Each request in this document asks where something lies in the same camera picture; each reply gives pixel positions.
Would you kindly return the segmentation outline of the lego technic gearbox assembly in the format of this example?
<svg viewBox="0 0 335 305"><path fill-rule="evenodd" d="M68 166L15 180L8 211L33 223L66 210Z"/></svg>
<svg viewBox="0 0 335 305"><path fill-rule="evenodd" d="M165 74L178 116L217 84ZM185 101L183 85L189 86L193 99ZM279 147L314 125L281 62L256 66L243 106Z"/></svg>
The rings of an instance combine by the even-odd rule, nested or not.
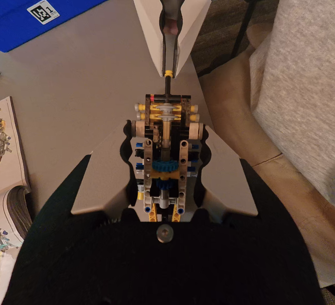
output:
<svg viewBox="0 0 335 305"><path fill-rule="evenodd" d="M137 119L132 136L144 138L136 143L138 197L149 222L180 222L186 212L187 181L197 176L192 164L199 159L203 125L198 105L189 95L146 94L144 103L136 103Z"/></svg>

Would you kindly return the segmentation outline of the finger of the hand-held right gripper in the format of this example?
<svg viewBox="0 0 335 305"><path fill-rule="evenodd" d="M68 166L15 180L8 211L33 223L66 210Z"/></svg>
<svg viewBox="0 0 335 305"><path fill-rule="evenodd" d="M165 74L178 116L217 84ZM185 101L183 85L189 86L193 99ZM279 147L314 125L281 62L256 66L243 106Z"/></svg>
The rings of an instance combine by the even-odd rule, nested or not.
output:
<svg viewBox="0 0 335 305"><path fill-rule="evenodd" d="M161 77L165 74L166 41L163 31L165 7L162 0L133 0L149 53Z"/></svg>
<svg viewBox="0 0 335 305"><path fill-rule="evenodd" d="M178 33L174 43L174 78L192 51L210 4L211 0L180 0L177 10Z"/></svg>

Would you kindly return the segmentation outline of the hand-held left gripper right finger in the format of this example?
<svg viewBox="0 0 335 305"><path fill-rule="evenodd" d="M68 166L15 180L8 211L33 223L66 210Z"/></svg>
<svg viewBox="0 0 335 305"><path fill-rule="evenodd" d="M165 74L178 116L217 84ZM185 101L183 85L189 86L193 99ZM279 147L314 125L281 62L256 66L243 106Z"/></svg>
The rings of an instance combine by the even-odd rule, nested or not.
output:
<svg viewBox="0 0 335 305"><path fill-rule="evenodd" d="M207 210L209 216L257 216L239 156L208 125L203 125L200 142L201 165L194 187L197 207Z"/></svg>

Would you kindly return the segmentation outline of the lego instruction booklet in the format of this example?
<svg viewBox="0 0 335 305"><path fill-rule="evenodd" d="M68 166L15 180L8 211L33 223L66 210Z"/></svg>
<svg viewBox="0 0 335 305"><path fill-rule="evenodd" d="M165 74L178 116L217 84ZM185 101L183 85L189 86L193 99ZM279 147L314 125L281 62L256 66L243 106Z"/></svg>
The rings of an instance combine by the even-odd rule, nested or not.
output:
<svg viewBox="0 0 335 305"><path fill-rule="evenodd" d="M31 191L12 98L0 102L0 251L18 250L32 224Z"/></svg>

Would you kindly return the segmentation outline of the beige sofa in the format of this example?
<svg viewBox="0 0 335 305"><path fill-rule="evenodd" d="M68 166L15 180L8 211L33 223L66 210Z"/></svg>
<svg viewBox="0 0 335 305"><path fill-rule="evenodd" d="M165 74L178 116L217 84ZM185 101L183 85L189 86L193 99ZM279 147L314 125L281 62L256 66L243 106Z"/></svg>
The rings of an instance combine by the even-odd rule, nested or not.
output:
<svg viewBox="0 0 335 305"><path fill-rule="evenodd" d="M217 135L283 203L307 244L320 286L329 287L335 278L334 206L280 152L252 114L249 58L258 47L265 51L272 27L250 26L247 49L203 76L200 84Z"/></svg>

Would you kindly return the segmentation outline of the dark brown rug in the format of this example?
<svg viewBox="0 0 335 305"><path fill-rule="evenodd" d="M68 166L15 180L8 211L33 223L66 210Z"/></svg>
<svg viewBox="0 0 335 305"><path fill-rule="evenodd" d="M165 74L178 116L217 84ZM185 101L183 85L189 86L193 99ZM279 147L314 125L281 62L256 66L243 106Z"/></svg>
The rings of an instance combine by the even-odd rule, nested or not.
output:
<svg viewBox="0 0 335 305"><path fill-rule="evenodd" d="M248 26L273 24L279 0L257 2ZM210 72L211 64L226 63L231 56L249 4L244 0L213 1L191 52L198 77Z"/></svg>

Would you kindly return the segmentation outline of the person's right hand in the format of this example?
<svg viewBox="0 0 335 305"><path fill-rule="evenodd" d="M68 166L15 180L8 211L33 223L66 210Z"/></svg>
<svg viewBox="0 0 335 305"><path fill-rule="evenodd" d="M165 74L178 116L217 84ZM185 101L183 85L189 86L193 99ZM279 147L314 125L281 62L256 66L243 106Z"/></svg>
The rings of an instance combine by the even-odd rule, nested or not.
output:
<svg viewBox="0 0 335 305"><path fill-rule="evenodd" d="M169 35L177 35L178 34L177 20L168 18L165 19L164 32Z"/></svg>

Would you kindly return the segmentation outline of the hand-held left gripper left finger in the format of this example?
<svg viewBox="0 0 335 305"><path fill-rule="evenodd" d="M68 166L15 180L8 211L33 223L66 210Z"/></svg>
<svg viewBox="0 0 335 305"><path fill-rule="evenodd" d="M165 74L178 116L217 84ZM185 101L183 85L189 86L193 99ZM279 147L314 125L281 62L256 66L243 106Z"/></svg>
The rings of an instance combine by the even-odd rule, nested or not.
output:
<svg viewBox="0 0 335 305"><path fill-rule="evenodd" d="M90 160L71 213L103 211L121 215L130 205L127 185L131 181L130 156L122 156L122 144L132 138L131 121L123 121L90 154Z"/></svg>

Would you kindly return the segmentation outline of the black lego axle yellow bush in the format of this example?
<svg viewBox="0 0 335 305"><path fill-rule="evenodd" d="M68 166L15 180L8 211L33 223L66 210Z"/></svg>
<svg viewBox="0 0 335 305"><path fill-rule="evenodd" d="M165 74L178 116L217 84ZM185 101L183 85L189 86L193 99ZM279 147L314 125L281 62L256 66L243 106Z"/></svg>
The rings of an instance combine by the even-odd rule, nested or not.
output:
<svg viewBox="0 0 335 305"><path fill-rule="evenodd" d="M165 102L169 102L169 98L171 96L170 88L171 88L171 79L173 79L173 71L166 70L165 71Z"/></svg>

